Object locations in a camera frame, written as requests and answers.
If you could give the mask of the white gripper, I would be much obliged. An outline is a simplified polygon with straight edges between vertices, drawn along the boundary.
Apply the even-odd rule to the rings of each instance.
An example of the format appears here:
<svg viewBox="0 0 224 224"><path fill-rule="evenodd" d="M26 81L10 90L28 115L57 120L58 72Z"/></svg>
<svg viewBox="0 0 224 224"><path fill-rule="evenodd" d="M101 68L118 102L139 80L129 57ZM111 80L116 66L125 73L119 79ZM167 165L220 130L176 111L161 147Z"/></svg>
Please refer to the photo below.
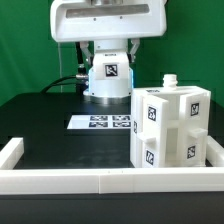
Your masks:
<svg viewBox="0 0 224 224"><path fill-rule="evenodd" d="M54 0L50 8L50 29L56 42L80 42L89 65L92 53L88 41L132 39L130 62L142 37L162 36L167 28L167 0Z"/></svg>

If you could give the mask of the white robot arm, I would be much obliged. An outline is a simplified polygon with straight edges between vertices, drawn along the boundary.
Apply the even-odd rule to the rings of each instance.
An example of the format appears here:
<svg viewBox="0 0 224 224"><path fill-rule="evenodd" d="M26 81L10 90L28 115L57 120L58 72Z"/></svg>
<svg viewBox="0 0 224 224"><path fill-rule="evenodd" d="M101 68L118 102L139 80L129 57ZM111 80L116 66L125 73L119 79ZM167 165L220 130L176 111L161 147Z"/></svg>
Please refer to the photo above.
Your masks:
<svg viewBox="0 0 224 224"><path fill-rule="evenodd" d="M122 102L133 88L130 64L140 40L165 33L167 0L54 0L52 38L78 42L91 68L84 96L95 102Z"/></svg>

